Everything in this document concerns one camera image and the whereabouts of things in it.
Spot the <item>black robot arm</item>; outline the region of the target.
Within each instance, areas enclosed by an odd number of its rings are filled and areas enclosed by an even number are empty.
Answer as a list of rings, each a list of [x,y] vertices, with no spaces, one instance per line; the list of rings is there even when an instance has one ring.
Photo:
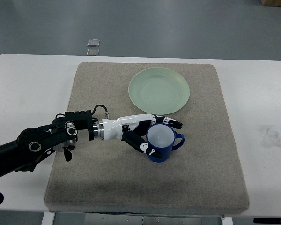
[[[63,151],[70,161],[80,130],[86,130],[91,141],[103,136],[103,125],[93,114],[91,110],[59,113],[51,124],[23,130],[16,140],[0,146],[0,177],[13,171],[32,172],[55,151]]]

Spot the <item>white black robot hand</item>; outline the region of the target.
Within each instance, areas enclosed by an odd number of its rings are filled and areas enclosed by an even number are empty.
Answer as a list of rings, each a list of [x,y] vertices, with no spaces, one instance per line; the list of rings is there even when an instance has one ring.
[[[142,138],[150,126],[160,123],[176,129],[181,129],[183,125],[170,117],[148,113],[120,117],[116,120],[102,119],[95,124],[97,128],[94,130],[105,141],[119,139],[125,141],[140,153],[154,159],[162,159],[165,154]]]

